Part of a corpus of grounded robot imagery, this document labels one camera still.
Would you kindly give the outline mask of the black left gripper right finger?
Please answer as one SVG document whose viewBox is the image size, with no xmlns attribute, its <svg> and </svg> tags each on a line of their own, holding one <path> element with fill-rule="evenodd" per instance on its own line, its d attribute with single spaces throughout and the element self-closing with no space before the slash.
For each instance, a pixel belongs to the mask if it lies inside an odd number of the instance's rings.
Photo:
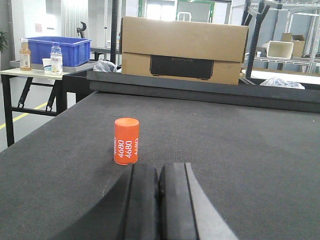
<svg viewBox="0 0 320 240">
<path fill-rule="evenodd" d="M 236 240 L 212 205 L 190 163 L 165 164 L 159 180 L 160 239 Z"/>
</svg>

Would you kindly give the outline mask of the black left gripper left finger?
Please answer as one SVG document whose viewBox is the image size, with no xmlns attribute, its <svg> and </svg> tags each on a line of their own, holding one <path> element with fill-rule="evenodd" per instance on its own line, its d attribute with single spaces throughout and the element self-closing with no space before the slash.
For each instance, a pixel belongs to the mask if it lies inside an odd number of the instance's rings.
<svg viewBox="0 0 320 240">
<path fill-rule="evenodd" d="M 155 167 L 128 165 L 108 193 L 54 240 L 157 240 L 158 176 Z"/>
</svg>

